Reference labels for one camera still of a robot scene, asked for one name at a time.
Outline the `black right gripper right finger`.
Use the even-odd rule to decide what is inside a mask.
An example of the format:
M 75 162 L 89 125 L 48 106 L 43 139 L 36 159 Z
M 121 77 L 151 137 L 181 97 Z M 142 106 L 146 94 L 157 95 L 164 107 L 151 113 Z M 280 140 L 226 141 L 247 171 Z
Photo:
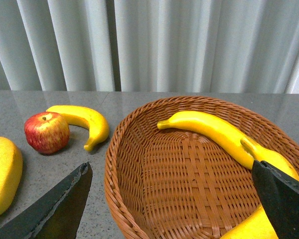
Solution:
M 252 179 L 280 239 L 299 239 L 299 181 L 266 161 L 255 160 Z

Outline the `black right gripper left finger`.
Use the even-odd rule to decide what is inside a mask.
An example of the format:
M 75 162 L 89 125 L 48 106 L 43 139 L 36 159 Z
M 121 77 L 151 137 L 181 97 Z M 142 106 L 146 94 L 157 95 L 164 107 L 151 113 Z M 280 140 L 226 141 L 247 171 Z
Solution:
M 75 239 L 91 187 L 86 162 L 0 228 L 0 239 Z

